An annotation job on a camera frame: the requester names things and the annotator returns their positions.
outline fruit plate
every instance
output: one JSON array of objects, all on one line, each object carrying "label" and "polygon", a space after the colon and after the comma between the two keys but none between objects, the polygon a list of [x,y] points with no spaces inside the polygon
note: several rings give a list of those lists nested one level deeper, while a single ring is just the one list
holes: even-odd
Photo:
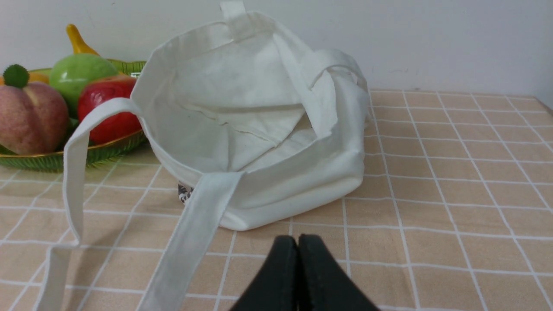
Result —
[{"label": "fruit plate", "polygon": [[[145,61],[135,61],[126,63],[120,60],[109,59],[117,70],[122,73],[138,77]],[[50,68],[31,70],[43,74],[49,74]],[[89,146],[86,158],[88,167],[96,167],[103,163],[112,162],[126,153],[136,149],[148,139],[143,131],[138,131],[128,136],[116,139],[114,141]],[[8,149],[0,146],[0,165],[13,167],[25,170],[36,170],[41,172],[62,172],[64,169],[64,153],[63,151],[33,154],[33,155],[17,155]]]}]

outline green apple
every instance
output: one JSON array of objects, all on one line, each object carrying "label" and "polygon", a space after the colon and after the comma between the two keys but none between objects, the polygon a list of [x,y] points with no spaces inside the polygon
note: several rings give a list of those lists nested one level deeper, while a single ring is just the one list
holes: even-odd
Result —
[{"label": "green apple", "polygon": [[50,86],[64,97],[69,116],[77,119],[79,96],[91,81],[116,76],[117,68],[107,59],[87,53],[71,54],[59,60],[50,72]]}]

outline white canvas tote bag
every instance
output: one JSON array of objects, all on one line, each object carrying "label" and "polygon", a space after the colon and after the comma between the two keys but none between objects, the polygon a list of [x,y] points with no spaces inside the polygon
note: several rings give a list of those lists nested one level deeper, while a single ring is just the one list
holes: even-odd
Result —
[{"label": "white canvas tote bag", "polygon": [[53,246],[35,310],[59,311],[81,243],[88,134],[137,115],[161,164],[194,192],[140,311],[178,310],[218,226],[248,230],[350,193],[363,180],[369,95],[357,63],[311,50],[273,19],[221,3],[223,21],[154,50],[130,99],[94,109],[65,146],[63,196],[76,241]]}]

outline fake fruit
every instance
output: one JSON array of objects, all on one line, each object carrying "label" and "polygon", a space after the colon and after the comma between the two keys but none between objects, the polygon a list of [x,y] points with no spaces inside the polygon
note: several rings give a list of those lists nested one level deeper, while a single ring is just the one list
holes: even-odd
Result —
[{"label": "fake fruit", "polygon": [[[99,79],[88,84],[79,97],[79,122],[99,105],[109,105],[106,101],[116,97],[130,98],[137,79],[117,75]],[[128,136],[142,129],[138,118],[130,112],[111,116],[90,131],[90,140],[104,144]]]},{"label": "fake fruit", "polygon": [[94,54],[98,55],[98,52],[94,51],[86,42],[83,40],[81,33],[77,29],[77,26],[73,24],[67,25],[65,28],[65,31],[67,32],[67,36],[69,37],[69,41],[71,41],[71,46],[73,47],[73,54],[79,54],[79,53],[88,53],[88,54]]},{"label": "fake fruit", "polygon": [[[40,82],[44,82],[44,83],[48,84],[49,80],[50,79],[45,74],[41,74],[39,72],[29,72],[29,82],[40,81]],[[4,85],[4,78],[3,77],[0,77],[0,85]]]},{"label": "fake fruit", "polygon": [[63,97],[43,82],[29,83],[20,65],[4,72],[0,86],[0,144],[20,155],[50,153],[65,137],[69,125]]},{"label": "fake fruit", "polygon": [[77,118],[79,96],[85,86],[103,77],[118,75],[110,61],[98,55],[71,54],[59,60],[50,72],[50,85],[64,97],[69,116]]}]

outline patterned fabric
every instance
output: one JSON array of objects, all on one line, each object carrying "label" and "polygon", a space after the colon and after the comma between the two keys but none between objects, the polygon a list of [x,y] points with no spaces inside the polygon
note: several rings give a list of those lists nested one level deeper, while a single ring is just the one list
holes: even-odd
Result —
[{"label": "patterned fabric", "polygon": [[183,183],[179,182],[179,199],[184,206],[186,206],[186,201],[188,201],[192,195],[192,191],[194,191],[193,187],[187,187]]}]

